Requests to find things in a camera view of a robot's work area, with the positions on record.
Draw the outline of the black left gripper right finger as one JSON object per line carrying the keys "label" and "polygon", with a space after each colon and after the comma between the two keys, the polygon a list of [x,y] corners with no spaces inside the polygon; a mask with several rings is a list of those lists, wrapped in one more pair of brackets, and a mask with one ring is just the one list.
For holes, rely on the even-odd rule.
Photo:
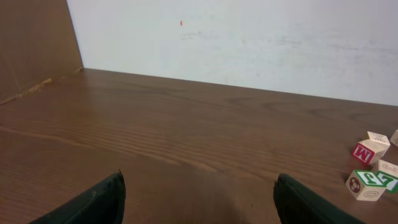
{"label": "black left gripper right finger", "polygon": [[287,174],[279,174],[273,199],[282,224],[364,224]]}

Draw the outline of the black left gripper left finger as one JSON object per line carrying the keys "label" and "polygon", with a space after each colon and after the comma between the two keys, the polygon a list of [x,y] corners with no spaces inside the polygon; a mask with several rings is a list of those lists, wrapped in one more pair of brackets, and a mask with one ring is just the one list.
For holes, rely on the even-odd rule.
{"label": "black left gripper left finger", "polygon": [[124,177],[118,171],[31,224],[122,224],[125,199]]}

